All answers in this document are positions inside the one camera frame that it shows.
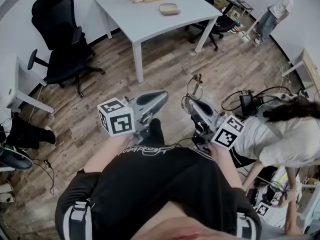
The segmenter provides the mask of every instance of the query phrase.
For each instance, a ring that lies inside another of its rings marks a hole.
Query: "white desk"
[[[204,45],[217,18],[222,15],[220,11],[204,0],[160,0],[150,3],[135,4],[132,0],[95,0],[106,13],[107,35],[112,38],[108,18],[112,18],[122,32],[132,42],[136,77],[139,83],[144,81],[141,43],[165,32],[210,20],[195,48],[199,53]],[[181,13],[164,16],[159,11],[159,5],[174,3]]]
[[[28,70],[27,65],[24,64],[14,53],[0,54],[0,107],[8,108],[17,98],[41,110],[53,113],[54,109],[52,107],[19,91],[19,69],[25,71],[33,78],[36,78],[43,86],[47,85],[47,83],[36,73],[32,70]]]

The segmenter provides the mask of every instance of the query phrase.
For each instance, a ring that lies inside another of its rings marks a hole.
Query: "white cube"
[[[135,132],[134,111],[117,98],[109,99],[97,106],[103,128],[110,136]]]

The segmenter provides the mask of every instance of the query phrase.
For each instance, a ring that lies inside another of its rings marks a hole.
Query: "white t-shirt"
[[[275,4],[270,7],[270,11],[277,19],[280,19],[285,11],[290,13],[293,7],[294,0],[277,0]]]
[[[266,166],[299,168],[320,158],[320,122],[313,117],[293,118],[272,123],[282,139],[256,116],[244,122],[235,142],[235,151],[249,159],[259,159]]]
[[[0,124],[5,131],[5,135],[8,137],[12,128],[11,110],[9,108],[0,107]]]

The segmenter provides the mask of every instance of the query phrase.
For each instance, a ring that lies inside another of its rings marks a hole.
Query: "man in white shirt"
[[[262,45],[276,26],[288,17],[293,7],[294,0],[277,0],[274,5],[269,6],[268,11],[260,19],[258,27],[253,29],[259,36],[254,41]]]

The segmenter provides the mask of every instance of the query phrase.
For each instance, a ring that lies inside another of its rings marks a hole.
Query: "desk leg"
[[[196,46],[196,48],[194,50],[196,53],[199,53],[201,51],[201,48],[202,48],[202,46],[204,46],[205,41],[207,40],[212,28],[216,24],[217,19],[218,19],[218,17],[210,19],[208,25],[206,25],[206,28],[205,28],[205,30],[204,30],[204,32],[198,42],[198,45]]]
[[[242,12],[242,14],[240,15],[238,21],[240,21],[241,17],[246,13],[246,11],[247,11],[246,9],[243,10],[243,12]]]
[[[110,24],[109,24],[109,15],[104,12],[105,17],[104,19],[104,25],[106,26],[106,35],[108,36],[108,39],[112,38],[111,31],[110,31]]]
[[[141,43],[132,43],[136,78],[141,84],[144,81],[144,69],[142,67]]]
[[[32,69],[28,70],[27,65],[18,58],[18,63],[19,63],[19,69],[23,70],[26,72],[29,76],[33,77],[34,79],[37,80],[37,82],[43,86],[47,85],[47,82],[44,81],[36,72],[34,72]]]
[[[25,93],[23,93],[23,92],[21,92],[19,90],[17,91],[16,97],[19,100],[22,100],[22,101],[24,101],[26,103],[29,103],[30,105],[33,105],[33,106],[35,106],[35,107],[37,107],[37,108],[39,108],[41,110],[47,111],[49,113],[53,113],[55,111],[52,107],[41,103],[40,101],[38,101],[38,100],[26,95]]]
[[[301,67],[303,65],[303,61],[300,61],[299,63],[297,63],[296,65],[294,65],[292,68],[290,68],[289,70],[287,70],[286,72],[284,72],[282,74],[282,77],[288,75],[289,73],[291,73],[292,71],[296,70],[297,68]]]

